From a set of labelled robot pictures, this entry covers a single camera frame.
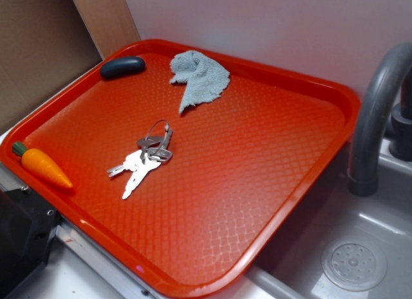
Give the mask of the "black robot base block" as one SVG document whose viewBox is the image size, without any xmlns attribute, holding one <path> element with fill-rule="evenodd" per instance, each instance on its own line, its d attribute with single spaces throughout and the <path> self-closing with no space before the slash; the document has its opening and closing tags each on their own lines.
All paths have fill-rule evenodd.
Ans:
<svg viewBox="0 0 412 299">
<path fill-rule="evenodd" d="M 35 190 L 1 192 L 1 298 L 11 298 L 47 265 L 60 214 Z"/>
</svg>

